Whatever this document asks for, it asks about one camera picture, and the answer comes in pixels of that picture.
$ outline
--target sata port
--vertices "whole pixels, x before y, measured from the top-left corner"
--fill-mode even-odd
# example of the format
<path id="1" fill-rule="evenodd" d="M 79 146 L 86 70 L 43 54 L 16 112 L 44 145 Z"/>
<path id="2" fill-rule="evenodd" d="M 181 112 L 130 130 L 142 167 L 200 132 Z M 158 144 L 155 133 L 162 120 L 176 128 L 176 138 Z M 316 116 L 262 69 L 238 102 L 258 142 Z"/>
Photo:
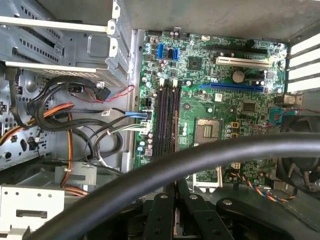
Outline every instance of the sata port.
<path id="1" fill-rule="evenodd" d="M 173 49 L 169 49 L 168 51 L 168 59 L 172 59 L 174 56 L 174 50 Z"/>
<path id="2" fill-rule="evenodd" d="M 173 49 L 173 56 L 172 56 L 172 60 L 174 61 L 178 61 L 179 59 L 179 52 L 178 52 L 178 48 Z"/>

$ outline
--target black hose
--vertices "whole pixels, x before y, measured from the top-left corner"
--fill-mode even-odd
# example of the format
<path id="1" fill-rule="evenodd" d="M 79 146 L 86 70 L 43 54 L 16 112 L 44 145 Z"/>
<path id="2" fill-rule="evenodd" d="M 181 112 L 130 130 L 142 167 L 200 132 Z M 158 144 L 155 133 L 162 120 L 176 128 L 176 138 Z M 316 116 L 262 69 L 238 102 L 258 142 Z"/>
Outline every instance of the black hose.
<path id="1" fill-rule="evenodd" d="M 205 169 L 243 160 L 319 156 L 319 133 L 244 136 L 184 149 L 165 155 L 98 188 L 46 222 L 26 240 L 79 238 L 136 198 Z"/>

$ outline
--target blue sata port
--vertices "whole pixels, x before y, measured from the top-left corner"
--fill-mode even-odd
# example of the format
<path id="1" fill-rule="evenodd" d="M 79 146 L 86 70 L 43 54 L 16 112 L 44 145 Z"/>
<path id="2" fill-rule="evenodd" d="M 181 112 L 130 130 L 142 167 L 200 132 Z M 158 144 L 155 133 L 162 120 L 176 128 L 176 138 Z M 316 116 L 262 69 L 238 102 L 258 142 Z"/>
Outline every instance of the blue sata port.
<path id="1" fill-rule="evenodd" d="M 178 59 L 179 59 L 179 50 L 178 50 L 178 48 L 174 48 L 173 49 L 173 56 L 172 56 L 172 60 L 173 61 L 178 61 Z"/>
<path id="2" fill-rule="evenodd" d="M 165 45 L 163 43 L 159 43 L 158 44 L 158 59 L 163 59 L 164 58 L 164 48 L 165 48 Z"/>
<path id="3" fill-rule="evenodd" d="M 221 82 L 211 82 L 208 85 L 199 85 L 198 88 L 213 88 L 213 89 L 224 89 L 233 91 L 243 91 L 243 92 L 255 92 L 263 93 L 263 86 L 251 86 L 246 84 L 233 84 L 233 83 L 221 83 Z"/>

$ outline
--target cpu cooler fan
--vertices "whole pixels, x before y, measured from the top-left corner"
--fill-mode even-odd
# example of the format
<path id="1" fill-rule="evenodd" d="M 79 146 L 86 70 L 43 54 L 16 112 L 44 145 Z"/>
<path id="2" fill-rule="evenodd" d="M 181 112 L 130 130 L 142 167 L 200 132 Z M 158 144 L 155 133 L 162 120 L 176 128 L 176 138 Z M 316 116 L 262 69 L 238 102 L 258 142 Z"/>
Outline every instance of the cpu cooler fan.
<path id="1" fill-rule="evenodd" d="M 280 132 L 320 133 L 320 117 L 285 115 Z M 305 193 L 320 196 L 320 186 L 315 184 L 320 180 L 319 157 L 279 158 L 276 177 Z"/>

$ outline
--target chipset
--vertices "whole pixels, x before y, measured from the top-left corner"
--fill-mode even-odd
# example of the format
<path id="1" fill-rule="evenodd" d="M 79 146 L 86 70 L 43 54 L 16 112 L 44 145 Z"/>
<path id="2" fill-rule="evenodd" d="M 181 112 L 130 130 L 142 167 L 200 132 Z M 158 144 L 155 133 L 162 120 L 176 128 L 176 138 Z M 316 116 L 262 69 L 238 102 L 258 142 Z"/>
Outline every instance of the chipset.
<path id="1" fill-rule="evenodd" d="M 202 66 L 202 58 L 191 56 L 188 58 L 188 70 L 200 71 Z"/>
<path id="2" fill-rule="evenodd" d="M 220 121 L 214 119 L 197 119 L 195 121 L 194 142 L 211 143 L 219 139 Z"/>
<path id="3" fill-rule="evenodd" d="M 256 104 L 254 102 L 244 102 L 242 105 L 242 112 L 254 113 L 256 111 Z"/>

